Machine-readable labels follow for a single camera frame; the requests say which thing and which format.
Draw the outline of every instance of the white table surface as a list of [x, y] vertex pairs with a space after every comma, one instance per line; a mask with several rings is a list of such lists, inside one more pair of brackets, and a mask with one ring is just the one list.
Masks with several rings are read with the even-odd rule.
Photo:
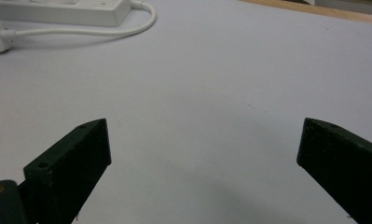
[[20, 183], [75, 126], [107, 118], [113, 164], [76, 223], [355, 223], [296, 154], [305, 117], [372, 142], [372, 24], [148, 3], [158, 20], [140, 35], [35, 36], [0, 54], [0, 180]]

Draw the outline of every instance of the white tabletop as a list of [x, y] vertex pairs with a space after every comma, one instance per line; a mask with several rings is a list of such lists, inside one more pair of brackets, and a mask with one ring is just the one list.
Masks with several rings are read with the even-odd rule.
[[305, 117], [372, 142], [372, 24], [148, 3], [158, 20], [140, 35], [35, 36], [0, 54], [0, 180], [20, 183], [75, 126], [107, 118], [113, 164], [79, 224], [355, 223], [296, 154]]

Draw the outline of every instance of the white power strip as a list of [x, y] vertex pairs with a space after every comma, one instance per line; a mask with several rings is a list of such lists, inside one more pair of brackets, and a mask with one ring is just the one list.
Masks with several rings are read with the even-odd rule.
[[0, 20], [119, 26], [131, 0], [0, 0]]

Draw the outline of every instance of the wooden surface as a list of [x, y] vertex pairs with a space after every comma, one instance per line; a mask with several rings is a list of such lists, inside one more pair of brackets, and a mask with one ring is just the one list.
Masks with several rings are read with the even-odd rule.
[[312, 14], [346, 19], [351, 21], [362, 21], [372, 23], [372, 15], [367, 15], [358, 12], [349, 12], [327, 7], [308, 6], [298, 3], [285, 2], [281, 0], [242, 0], [242, 1], [248, 3], [255, 3], [263, 6], [280, 7], [294, 11], [308, 12]]

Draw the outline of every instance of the white cable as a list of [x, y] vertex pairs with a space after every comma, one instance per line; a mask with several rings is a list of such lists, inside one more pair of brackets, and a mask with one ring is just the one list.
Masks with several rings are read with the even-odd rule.
[[30, 36], [30, 35], [98, 35], [98, 36], [112, 36], [112, 37], [125, 37], [129, 35], [139, 34], [148, 28], [150, 28], [156, 18], [156, 10], [149, 4], [139, 1], [131, 0], [131, 7], [135, 9], [144, 9], [150, 12], [151, 17], [148, 22], [144, 25], [139, 26], [134, 29], [124, 30], [124, 31], [96, 31], [96, 30], [78, 30], [78, 29], [37, 29], [37, 30], [25, 30], [25, 31], [15, 31], [15, 30], [1, 30], [0, 36], [7, 41], [12, 42], [14, 39]]

